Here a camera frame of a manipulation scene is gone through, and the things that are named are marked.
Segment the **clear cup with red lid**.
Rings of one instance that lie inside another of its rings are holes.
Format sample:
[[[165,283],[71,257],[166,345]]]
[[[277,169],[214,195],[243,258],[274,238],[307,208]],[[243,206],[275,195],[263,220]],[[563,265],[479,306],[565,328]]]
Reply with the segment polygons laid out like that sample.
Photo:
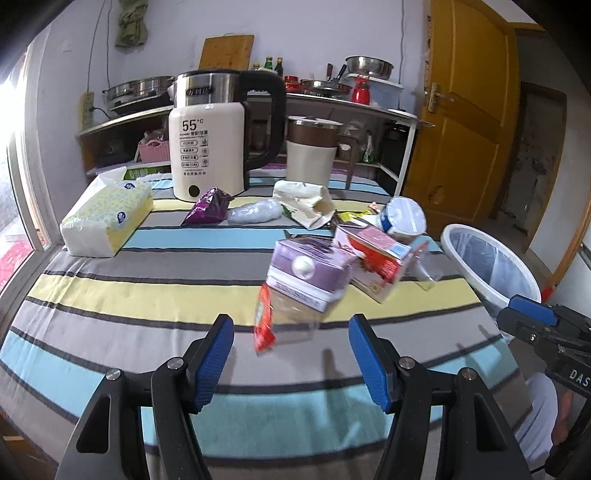
[[[263,283],[254,314],[254,350],[257,354],[263,354],[280,345],[311,340],[321,321],[321,312]]]

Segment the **red thermos bottle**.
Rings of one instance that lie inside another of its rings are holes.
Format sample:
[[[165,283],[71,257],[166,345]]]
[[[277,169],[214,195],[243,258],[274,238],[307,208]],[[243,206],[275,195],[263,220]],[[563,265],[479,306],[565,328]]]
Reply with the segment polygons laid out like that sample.
[[[370,85],[369,78],[360,76],[356,78],[356,84],[353,88],[351,101],[356,104],[370,104]]]

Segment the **striped tablecloth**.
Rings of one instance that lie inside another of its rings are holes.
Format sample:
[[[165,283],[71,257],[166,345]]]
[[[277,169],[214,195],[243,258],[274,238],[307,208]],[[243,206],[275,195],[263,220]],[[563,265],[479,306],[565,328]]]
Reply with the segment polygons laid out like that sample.
[[[27,293],[1,348],[1,412],[59,462],[104,374],[142,373],[185,351],[221,313],[235,342],[212,401],[193,424],[216,479],[370,479],[391,418],[370,394],[349,347],[349,318],[365,315],[404,355],[442,372],[475,369],[508,423],[531,410],[525,380],[495,323],[440,250],[430,288],[401,280],[383,302],[356,287],[307,340],[254,350],[259,287],[274,244],[300,228],[185,228],[188,204],[168,181],[111,258],[57,253]]]

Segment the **steel cooking pot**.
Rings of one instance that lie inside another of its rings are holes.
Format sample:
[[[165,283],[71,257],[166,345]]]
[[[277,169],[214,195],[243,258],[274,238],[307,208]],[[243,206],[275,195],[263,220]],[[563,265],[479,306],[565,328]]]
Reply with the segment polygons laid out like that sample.
[[[103,90],[109,110],[117,116],[138,113],[171,104],[168,88],[172,76],[156,76],[132,80]]]

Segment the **white steel electric kettle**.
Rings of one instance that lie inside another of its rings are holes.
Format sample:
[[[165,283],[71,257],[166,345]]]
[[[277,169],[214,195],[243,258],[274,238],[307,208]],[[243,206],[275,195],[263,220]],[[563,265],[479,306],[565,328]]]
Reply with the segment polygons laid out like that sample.
[[[270,97],[270,139],[249,155],[249,92]],[[197,70],[178,75],[169,88],[169,155],[174,196],[194,202],[211,188],[231,196],[249,189],[249,171],[276,159],[283,147],[287,92],[264,71]]]

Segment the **pink plastic basket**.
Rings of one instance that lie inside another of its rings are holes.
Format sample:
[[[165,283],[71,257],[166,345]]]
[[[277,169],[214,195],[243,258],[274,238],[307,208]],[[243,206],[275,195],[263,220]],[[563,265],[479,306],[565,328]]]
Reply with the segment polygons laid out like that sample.
[[[169,142],[167,140],[150,140],[139,143],[138,154],[142,163],[169,162]]]

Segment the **yellow snack wrapper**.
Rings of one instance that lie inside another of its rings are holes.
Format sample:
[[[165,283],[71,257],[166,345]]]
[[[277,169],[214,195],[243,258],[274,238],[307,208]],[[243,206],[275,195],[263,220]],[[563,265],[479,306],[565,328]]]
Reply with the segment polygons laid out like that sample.
[[[370,210],[363,212],[339,211],[335,213],[335,222],[376,225],[377,215]]]

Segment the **white paper bag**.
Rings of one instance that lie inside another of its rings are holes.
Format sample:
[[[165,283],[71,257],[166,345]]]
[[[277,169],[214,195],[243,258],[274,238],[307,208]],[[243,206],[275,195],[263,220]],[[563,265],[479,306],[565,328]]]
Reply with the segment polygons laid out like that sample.
[[[335,204],[324,185],[280,180],[274,184],[273,199],[287,217],[308,230],[324,227],[335,215]]]

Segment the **white metal shelf rack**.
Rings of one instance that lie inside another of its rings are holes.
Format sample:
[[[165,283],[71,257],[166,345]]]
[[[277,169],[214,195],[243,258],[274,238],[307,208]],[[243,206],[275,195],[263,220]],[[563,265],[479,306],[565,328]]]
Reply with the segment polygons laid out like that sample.
[[[117,137],[138,142],[145,131],[159,128],[165,124],[171,110],[170,105],[148,109],[108,120],[78,132],[75,138],[82,149],[84,165],[87,169],[86,175],[91,177],[98,173],[96,159],[99,156],[100,148],[109,139]],[[400,162],[387,166],[383,162],[377,161],[371,165],[389,178],[388,191],[392,194],[400,194],[403,190],[418,128],[427,128],[429,126],[428,122],[420,120],[416,115],[405,111],[383,110],[346,100],[295,93],[287,94],[287,114],[317,114],[322,118],[346,123],[360,121],[363,123],[361,130],[363,132],[370,131],[375,139],[382,137],[388,122],[401,125],[403,134],[398,141],[401,148],[396,154]]]

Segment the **yellow white tissue pack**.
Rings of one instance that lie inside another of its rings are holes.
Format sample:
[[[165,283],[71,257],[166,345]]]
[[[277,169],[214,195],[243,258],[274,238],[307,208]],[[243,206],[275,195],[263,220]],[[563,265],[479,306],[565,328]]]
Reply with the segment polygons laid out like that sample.
[[[111,258],[124,246],[153,207],[151,185],[125,177],[127,169],[99,174],[60,223],[68,253]]]

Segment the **white brown lidded mug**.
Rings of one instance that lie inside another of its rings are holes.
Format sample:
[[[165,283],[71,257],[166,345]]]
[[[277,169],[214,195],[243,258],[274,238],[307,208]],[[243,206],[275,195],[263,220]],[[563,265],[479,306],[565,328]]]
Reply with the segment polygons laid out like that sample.
[[[353,179],[360,141],[341,133],[342,123],[311,116],[287,117],[287,174],[289,181],[329,186],[339,145],[349,146],[348,190]]]

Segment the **red strawberry milk carton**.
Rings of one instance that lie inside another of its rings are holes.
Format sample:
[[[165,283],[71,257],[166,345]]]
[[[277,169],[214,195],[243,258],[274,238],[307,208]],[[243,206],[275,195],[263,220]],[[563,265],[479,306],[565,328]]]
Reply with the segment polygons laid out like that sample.
[[[332,243],[356,257],[351,283],[380,304],[414,261],[429,251],[427,241],[407,245],[363,222],[339,224]]]

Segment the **white trash bin with liner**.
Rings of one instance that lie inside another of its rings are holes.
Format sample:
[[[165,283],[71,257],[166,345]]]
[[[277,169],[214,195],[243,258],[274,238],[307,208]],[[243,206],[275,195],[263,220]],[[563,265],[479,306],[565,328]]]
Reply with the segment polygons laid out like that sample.
[[[449,224],[441,234],[441,246],[493,319],[515,295],[541,301],[530,269],[491,235],[468,225]]]

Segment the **person's grey-trousered knee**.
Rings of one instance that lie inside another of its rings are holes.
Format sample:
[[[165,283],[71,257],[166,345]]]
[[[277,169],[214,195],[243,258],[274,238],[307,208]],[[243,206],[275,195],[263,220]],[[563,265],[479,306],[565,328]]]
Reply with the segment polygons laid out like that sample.
[[[515,432],[522,454],[531,469],[544,464],[553,446],[552,432],[558,416],[558,397],[554,383],[535,373],[526,386],[532,410]]]

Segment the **steel mixing bowl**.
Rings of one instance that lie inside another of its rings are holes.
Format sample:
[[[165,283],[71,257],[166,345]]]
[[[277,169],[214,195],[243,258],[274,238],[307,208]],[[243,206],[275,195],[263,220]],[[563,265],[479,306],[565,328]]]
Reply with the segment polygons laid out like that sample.
[[[349,56],[345,62],[349,72],[381,80],[389,80],[394,70],[392,63],[366,55]]]

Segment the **purple snack wrapper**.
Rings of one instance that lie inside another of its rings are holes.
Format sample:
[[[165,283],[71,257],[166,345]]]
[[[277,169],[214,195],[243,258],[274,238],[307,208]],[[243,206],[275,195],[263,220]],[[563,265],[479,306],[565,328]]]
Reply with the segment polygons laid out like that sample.
[[[182,227],[216,224],[226,219],[228,207],[233,196],[219,188],[211,188],[201,195],[197,203],[187,213]]]

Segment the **yellow wooden door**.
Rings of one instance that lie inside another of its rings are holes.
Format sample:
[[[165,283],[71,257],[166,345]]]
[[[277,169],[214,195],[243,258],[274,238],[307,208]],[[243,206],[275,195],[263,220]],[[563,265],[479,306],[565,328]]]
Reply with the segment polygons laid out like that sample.
[[[424,122],[403,193],[434,238],[491,213],[508,167],[519,109],[514,29],[482,1],[433,1]]]

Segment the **wooden cutting board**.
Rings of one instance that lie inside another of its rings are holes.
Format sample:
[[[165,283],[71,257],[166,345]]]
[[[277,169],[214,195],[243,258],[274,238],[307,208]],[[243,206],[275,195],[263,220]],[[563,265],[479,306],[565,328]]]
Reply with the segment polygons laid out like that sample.
[[[253,35],[224,35],[204,40],[198,63],[199,70],[248,70]]]

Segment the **clear plastic bag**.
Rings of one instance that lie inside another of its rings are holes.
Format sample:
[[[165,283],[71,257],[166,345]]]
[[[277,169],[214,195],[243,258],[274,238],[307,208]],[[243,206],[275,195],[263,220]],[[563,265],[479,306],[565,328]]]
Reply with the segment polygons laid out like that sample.
[[[280,218],[283,208],[273,198],[247,203],[228,210],[229,225],[266,223]]]

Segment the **purple milk carton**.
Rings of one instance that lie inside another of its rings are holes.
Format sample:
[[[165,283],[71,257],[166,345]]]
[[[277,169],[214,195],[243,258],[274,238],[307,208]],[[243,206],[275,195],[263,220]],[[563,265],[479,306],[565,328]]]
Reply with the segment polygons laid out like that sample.
[[[266,284],[308,308],[325,313],[339,302],[358,257],[329,237],[304,236],[276,242]]]

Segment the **green hanging cloth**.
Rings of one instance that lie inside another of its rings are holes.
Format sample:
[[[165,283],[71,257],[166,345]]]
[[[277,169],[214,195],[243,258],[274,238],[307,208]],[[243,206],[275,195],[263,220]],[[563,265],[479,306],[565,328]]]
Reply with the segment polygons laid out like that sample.
[[[144,45],[147,40],[147,27],[144,16],[148,9],[147,0],[120,0],[118,33],[115,45],[129,49]]]

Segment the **white yogurt cup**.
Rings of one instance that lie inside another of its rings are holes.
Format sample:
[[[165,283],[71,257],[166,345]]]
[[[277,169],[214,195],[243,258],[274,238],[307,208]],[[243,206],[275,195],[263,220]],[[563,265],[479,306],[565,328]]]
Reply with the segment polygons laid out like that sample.
[[[415,200],[395,196],[378,215],[378,226],[394,240],[409,244],[426,233],[427,220]]]

